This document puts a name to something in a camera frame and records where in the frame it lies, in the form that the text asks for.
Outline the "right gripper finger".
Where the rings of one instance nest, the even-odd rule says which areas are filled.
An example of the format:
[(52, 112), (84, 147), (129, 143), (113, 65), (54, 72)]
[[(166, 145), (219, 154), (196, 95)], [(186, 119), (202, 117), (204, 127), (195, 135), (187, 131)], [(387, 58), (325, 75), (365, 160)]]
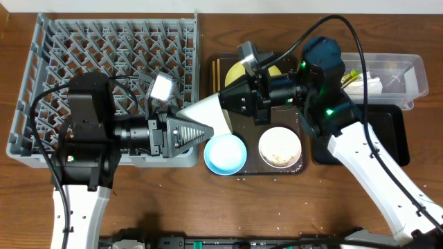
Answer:
[(252, 98), (257, 93), (255, 81), (246, 78), (235, 80), (219, 92), (220, 100), (245, 100)]
[(221, 108), (243, 116), (248, 115), (247, 105), (241, 98), (223, 98), (219, 97)]

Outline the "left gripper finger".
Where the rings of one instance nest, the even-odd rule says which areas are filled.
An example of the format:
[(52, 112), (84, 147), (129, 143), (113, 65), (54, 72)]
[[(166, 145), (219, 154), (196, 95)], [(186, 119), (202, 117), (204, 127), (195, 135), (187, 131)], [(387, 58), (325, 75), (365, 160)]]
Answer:
[(179, 154), (182, 154), (184, 151), (187, 151), (191, 147), (197, 146), (206, 140), (207, 138), (200, 137), (187, 142), (185, 145), (179, 145), (178, 147), (175, 147), (175, 142), (171, 138), (164, 137), (162, 146), (162, 157), (174, 158)]
[(192, 120), (169, 118), (166, 125), (173, 145), (198, 145), (214, 136), (212, 127)]

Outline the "yellow round plate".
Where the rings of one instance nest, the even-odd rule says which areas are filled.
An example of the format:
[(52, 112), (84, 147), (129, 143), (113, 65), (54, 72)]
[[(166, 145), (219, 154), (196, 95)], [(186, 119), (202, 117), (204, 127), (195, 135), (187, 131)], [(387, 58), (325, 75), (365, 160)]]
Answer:
[[(277, 76), (282, 74), (277, 66), (272, 66), (268, 68), (268, 72), (270, 76)], [(224, 86), (228, 86), (229, 84), (233, 83), (237, 78), (245, 74), (246, 71), (243, 65), (240, 62), (235, 63), (226, 74)]]

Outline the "white paper cup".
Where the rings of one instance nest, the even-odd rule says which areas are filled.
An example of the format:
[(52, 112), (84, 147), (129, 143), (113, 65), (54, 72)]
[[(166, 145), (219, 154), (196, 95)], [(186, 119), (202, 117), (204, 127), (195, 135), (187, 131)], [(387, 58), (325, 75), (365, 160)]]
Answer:
[(214, 136), (233, 132), (228, 112), (221, 107), (219, 93), (214, 93), (178, 111), (177, 116), (212, 127)]

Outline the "pale pink bowl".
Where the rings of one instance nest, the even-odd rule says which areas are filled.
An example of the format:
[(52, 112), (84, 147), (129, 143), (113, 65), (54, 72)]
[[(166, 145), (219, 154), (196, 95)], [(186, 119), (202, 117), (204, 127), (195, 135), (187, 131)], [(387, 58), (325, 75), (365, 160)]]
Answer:
[[(298, 135), (294, 131), (285, 127), (273, 127), (267, 129), (260, 136), (258, 142), (258, 151), (262, 160), (264, 160), (263, 156), (268, 156), (271, 154), (279, 156), (294, 156), (293, 160), (293, 165), (294, 165), (298, 162), (298, 160), (302, 156), (302, 144)], [(285, 169), (289, 167), (274, 167), (274, 168)]]

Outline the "green orange snack wrapper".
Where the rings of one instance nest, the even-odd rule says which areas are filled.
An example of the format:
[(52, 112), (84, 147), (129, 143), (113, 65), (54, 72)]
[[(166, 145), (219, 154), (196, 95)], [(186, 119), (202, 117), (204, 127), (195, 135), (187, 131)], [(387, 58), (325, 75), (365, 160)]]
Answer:
[(342, 87), (345, 88), (348, 84), (351, 84), (353, 81), (357, 80), (361, 72), (356, 70), (351, 70), (350, 73), (344, 75), (341, 78)]

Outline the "white paper napkin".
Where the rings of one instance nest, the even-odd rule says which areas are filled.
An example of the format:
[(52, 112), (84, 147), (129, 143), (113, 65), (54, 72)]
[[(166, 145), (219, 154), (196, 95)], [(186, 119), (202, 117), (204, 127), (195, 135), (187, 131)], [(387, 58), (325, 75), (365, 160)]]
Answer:
[[(368, 94), (379, 94), (383, 90), (383, 85), (379, 77), (371, 77), (370, 72), (367, 72), (367, 88)], [(357, 80), (348, 84), (345, 88), (347, 94), (361, 94), (364, 92), (364, 79), (361, 73)]]

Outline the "rice food scraps pile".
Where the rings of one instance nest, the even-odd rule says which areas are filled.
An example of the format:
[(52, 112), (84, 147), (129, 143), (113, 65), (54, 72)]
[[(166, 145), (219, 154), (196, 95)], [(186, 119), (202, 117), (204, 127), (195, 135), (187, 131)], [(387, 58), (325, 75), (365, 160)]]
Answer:
[(289, 167), (293, 165), (294, 156), (279, 156), (271, 154), (263, 156), (264, 161), (272, 167)]

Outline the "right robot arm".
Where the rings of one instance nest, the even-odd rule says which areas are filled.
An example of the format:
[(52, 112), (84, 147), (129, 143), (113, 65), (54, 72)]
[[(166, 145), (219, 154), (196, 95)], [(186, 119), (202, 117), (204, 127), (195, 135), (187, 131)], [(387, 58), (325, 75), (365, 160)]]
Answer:
[(237, 51), (245, 74), (220, 91), (223, 109), (267, 125), (273, 107), (299, 107), (305, 131), (328, 139), (330, 154), (368, 193), (401, 247), (442, 247), (442, 208), (386, 151), (368, 123), (366, 107), (355, 105), (345, 92), (345, 64), (334, 39), (310, 39), (296, 71), (277, 76), (269, 73), (277, 60), (273, 53), (260, 53), (251, 42)]

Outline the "black rectangular waste tray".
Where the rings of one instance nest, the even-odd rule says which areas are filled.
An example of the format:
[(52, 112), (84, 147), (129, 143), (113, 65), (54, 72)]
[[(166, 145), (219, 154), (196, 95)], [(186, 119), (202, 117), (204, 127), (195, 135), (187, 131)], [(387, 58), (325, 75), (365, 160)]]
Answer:
[[(410, 162), (402, 110), (393, 104), (369, 104), (368, 122), (386, 151), (400, 167)], [(340, 161), (327, 150), (327, 138), (311, 140), (314, 161), (321, 165), (340, 165)]]

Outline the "clear plastic waste bin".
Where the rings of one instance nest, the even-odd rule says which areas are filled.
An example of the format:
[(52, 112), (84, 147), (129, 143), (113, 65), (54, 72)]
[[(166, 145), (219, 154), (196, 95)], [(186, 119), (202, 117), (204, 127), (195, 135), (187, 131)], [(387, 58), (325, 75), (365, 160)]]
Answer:
[(368, 103), (394, 104), (406, 111), (428, 94), (423, 59), (414, 54), (366, 53)]

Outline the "dark brown serving tray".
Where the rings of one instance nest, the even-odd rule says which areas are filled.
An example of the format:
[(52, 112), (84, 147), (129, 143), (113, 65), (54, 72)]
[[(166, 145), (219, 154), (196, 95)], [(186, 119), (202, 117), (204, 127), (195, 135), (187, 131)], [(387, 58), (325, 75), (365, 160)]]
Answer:
[[(207, 83), (208, 93), (213, 92), (212, 80), (212, 61), (216, 63), (216, 82), (217, 82), (217, 58), (220, 58), (221, 71), (221, 89), (224, 88), (224, 80), (227, 72), (235, 63), (238, 62), (237, 53), (215, 53), (207, 60)], [(252, 117), (245, 117), (233, 112), (228, 113), (231, 120), (233, 133), (238, 136), (246, 145), (247, 159), (246, 163), (237, 176), (277, 176), (277, 175), (298, 175), (303, 173), (309, 165), (309, 148), (307, 146), (307, 136), (301, 128), (298, 117), (298, 109), (294, 106), (273, 107), (271, 110), (271, 124), (254, 125)], [(276, 169), (267, 165), (259, 155), (258, 142), (260, 136), (272, 127), (285, 127), (294, 131), (302, 144), (302, 156), (296, 164), (285, 169)]]

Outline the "light blue bowl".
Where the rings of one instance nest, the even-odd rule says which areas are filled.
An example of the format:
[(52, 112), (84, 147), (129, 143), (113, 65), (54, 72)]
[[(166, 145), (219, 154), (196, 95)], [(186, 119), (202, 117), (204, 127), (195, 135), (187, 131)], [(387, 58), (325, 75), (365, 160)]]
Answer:
[(214, 174), (236, 174), (246, 163), (247, 150), (244, 142), (233, 134), (211, 138), (204, 148), (204, 162)]

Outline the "grey plastic dish rack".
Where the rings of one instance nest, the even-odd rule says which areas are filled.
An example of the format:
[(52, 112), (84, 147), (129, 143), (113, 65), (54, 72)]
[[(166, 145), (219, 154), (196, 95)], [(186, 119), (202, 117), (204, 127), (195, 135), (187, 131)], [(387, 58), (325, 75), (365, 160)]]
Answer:
[[(160, 102), (146, 98), (141, 73), (167, 73), (174, 80), (168, 104), (186, 108), (199, 99), (199, 18), (180, 19), (49, 19), (37, 16), (23, 80), (6, 145), (7, 155), (33, 168), (44, 168), (30, 127), (34, 98), (87, 72), (116, 76), (119, 115), (144, 113)], [(122, 86), (136, 94), (133, 103)]]

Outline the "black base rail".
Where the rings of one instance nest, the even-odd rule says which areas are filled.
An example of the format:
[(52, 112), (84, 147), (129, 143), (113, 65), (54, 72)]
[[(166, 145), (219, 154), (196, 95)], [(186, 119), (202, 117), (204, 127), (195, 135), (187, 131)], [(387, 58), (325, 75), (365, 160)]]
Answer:
[(184, 233), (148, 234), (138, 228), (122, 229), (112, 237), (99, 239), (97, 248), (144, 249), (235, 249), (235, 248), (360, 248), (342, 242), (360, 241), (364, 248), (399, 248), (389, 236), (373, 234), (361, 228), (332, 236), (299, 234), (298, 237), (189, 237)]

